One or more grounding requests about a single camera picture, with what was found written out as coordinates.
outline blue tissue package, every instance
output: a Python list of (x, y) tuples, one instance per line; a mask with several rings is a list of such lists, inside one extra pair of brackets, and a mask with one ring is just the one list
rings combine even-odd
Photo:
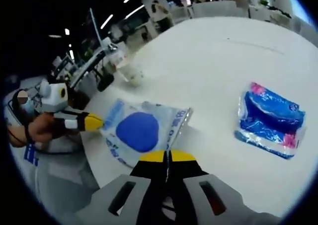
[(169, 150), (192, 112), (191, 108), (117, 99), (100, 132), (112, 155), (123, 164), (134, 167), (145, 152)]
[(245, 102), (251, 114), (286, 133), (296, 131), (303, 125), (305, 112), (300, 111), (298, 104), (254, 82), (246, 92)]
[(238, 117), (237, 139), (286, 159), (305, 133), (299, 105), (254, 82), (240, 98)]

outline wrist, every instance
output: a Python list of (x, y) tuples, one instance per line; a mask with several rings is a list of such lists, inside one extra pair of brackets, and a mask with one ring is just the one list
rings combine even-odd
[(29, 144), (35, 144), (35, 141), (32, 137), (32, 133), (30, 133), (30, 131), (32, 131), (30, 130), (30, 127), (32, 127), (32, 122), (24, 126), (25, 138)]

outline pink flower print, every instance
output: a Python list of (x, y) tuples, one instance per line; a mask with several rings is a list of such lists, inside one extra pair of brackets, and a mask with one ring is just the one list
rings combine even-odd
[(262, 95), (265, 91), (266, 91), (266, 88), (255, 83), (255, 82), (252, 82), (250, 84), (250, 89), (253, 93), (257, 94), (257, 95)]
[(285, 134), (283, 146), (289, 147), (289, 148), (295, 148), (296, 147), (296, 136), (292, 134)]

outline white tabletop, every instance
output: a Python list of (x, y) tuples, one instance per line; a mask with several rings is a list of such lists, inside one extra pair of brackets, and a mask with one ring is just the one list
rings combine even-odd
[[(191, 130), (177, 148), (240, 192), (257, 212), (283, 216), (310, 183), (318, 158), (318, 49), (280, 26), (235, 17), (185, 21), (137, 52), (145, 80), (130, 88), (120, 78), (98, 92), (86, 110), (104, 117), (117, 97), (193, 107)], [(234, 138), (240, 93), (251, 82), (300, 104), (305, 138), (291, 160)], [(130, 169), (112, 157), (99, 133), (82, 134), (91, 170), (103, 187)]]

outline hand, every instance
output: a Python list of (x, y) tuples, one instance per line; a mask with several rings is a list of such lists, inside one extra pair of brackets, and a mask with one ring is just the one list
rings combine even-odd
[(54, 122), (54, 117), (50, 113), (43, 113), (35, 118), (28, 127), (32, 140), (46, 143), (64, 135), (75, 135), (78, 133), (76, 130), (57, 128)]
[(35, 142), (46, 143), (53, 139), (54, 117), (52, 114), (43, 113), (29, 124), (29, 134)]

